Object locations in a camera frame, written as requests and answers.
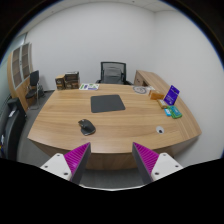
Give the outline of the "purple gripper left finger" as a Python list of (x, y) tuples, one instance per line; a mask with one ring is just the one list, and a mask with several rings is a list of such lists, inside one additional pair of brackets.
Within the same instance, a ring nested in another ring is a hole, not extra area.
[(79, 184), (91, 154), (91, 143), (81, 145), (66, 154), (56, 153), (41, 169)]

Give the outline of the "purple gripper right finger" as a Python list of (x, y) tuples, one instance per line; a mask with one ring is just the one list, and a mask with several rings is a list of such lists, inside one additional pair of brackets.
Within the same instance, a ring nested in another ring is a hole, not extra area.
[(144, 184), (149, 184), (182, 169), (182, 166), (169, 154), (158, 154), (136, 142), (133, 143), (132, 154)]

